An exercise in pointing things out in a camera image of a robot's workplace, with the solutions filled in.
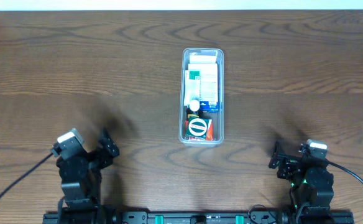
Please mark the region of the dark syrup bottle white cap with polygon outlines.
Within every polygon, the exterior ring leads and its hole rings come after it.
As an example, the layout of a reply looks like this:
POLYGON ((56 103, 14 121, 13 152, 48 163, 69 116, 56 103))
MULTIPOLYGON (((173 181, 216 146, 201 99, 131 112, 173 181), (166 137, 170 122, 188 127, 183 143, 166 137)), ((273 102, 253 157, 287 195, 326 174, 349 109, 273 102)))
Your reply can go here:
POLYGON ((202 110, 200 108, 200 102, 198 100, 191 100, 190 104, 186 109, 186 119, 190 118, 200 118, 202 117, 202 110))

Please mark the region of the blue white medicine box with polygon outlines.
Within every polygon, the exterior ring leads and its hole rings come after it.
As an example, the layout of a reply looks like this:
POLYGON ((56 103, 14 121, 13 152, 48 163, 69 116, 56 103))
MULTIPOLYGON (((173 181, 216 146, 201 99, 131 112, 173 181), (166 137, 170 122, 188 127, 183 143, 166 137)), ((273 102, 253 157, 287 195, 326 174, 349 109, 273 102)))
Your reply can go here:
POLYGON ((187 70, 200 71, 200 108, 209 113, 219 109, 219 73, 216 63, 189 63, 187 70))

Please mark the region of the small green white box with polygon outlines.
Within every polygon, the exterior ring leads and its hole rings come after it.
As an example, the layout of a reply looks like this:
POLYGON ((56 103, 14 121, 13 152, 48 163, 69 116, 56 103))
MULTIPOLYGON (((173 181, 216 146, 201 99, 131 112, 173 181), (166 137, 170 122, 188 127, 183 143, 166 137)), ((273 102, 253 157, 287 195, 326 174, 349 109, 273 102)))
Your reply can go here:
POLYGON ((192 100, 200 100, 200 71, 185 70, 184 105, 188 106, 192 100))

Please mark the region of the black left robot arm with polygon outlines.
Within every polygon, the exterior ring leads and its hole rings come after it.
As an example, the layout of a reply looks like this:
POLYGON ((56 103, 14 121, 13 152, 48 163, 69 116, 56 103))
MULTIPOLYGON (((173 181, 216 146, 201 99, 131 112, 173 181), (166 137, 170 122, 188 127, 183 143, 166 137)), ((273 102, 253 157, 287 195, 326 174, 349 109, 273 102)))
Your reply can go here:
POLYGON ((119 148, 103 129, 99 146, 87 152, 80 133, 73 128, 57 138, 52 153, 62 180, 63 199, 58 204, 59 223, 106 223, 101 205, 101 170, 112 165, 119 148))

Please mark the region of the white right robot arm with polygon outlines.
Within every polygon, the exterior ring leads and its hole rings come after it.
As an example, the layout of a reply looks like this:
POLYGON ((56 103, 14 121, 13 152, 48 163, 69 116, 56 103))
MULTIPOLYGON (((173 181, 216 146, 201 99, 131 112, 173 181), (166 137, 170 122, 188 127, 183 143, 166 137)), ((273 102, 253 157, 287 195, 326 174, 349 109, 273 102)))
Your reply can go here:
POLYGON ((309 139, 299 148, 301 157, 288 155, 280 141, 276 141, 269 168, 277 169, 277 177, 289 181, 291 203, 296 215, 328 211, 333 199, 334 176, 327 171, 328 146, 309 139))

